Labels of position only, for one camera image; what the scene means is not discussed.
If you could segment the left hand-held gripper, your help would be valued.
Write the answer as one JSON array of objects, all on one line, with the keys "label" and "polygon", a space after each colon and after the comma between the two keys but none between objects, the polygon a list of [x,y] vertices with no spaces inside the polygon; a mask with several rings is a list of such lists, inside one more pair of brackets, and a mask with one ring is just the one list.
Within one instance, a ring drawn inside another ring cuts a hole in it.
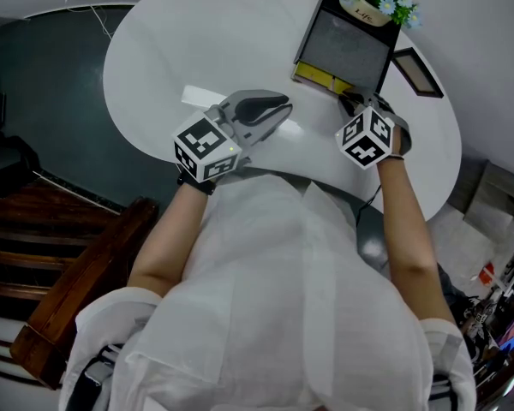
[{"label": "left hand-held gripper", "polygon": [[241,90],[220,105],[197,110],[172,134],[176,161],[197,182],[250,164],[250,146],[266,140],[290,115],[289,98],[270,90]]}]

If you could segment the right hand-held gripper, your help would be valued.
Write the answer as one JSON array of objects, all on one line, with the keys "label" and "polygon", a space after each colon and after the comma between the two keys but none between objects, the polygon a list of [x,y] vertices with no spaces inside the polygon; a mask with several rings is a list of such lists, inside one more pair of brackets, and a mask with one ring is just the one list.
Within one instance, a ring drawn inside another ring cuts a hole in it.
[{"label": "right hand-held gripper", "polygon": [[363,170],[386,158],[403,158],[412,149],[408,123],[376,92],[338,96],[344,125],[335,139],[341,153]]}]

